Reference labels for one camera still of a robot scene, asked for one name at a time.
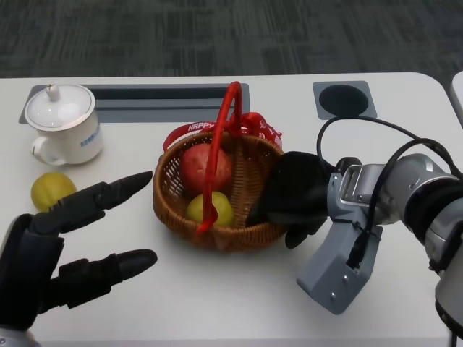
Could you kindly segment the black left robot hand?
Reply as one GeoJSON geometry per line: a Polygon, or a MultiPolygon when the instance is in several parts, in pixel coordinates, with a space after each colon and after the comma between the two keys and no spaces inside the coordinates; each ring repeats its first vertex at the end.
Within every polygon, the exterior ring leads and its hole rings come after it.
{"type": "Polygon", "coordinates": [[[97,299],[153,266],[158,258],[150,249],[57,265],[64,248],[62,234],[102,219],[152,177],[146,171],[110,184],[100,182],[59,200],[47,212],[16,217],[1,246],[1,326],[26,331],[39,314],[97,299]]]}

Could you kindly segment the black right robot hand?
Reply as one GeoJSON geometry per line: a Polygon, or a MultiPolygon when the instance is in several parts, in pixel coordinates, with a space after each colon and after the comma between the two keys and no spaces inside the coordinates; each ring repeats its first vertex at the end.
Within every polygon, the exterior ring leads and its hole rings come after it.
{"type": "Polygon", "coordinates": [[[293,249],[325,223],[327,184],[328,177],[316,155],[284,153],[272,167],[245,225],[271,222],[286,226],[285,244],[293,249]]]}

